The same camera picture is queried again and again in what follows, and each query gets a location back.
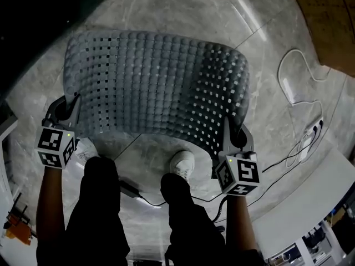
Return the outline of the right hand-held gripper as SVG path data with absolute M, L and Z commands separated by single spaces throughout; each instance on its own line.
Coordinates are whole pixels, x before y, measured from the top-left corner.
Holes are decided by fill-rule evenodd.
M 236 147 L 231 142 L 229 120 L 225 117 L 220 162 L 215 168 L 215 175 L 222 194 L 247 196 L 260 185 L 260 169 L 254 152 L 253 136 L 244 124 L 236 143 L 236 147 L 243 152 L 236 153 Z

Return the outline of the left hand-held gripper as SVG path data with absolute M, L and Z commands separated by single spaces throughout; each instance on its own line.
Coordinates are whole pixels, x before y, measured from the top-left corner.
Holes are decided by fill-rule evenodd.
M 68 164 L 77 145 L 81 102 L 78 94 L 70 105 L 65 96 L 50 104 L 35 138 L 35 152 L 43 166 L 64 169 Z

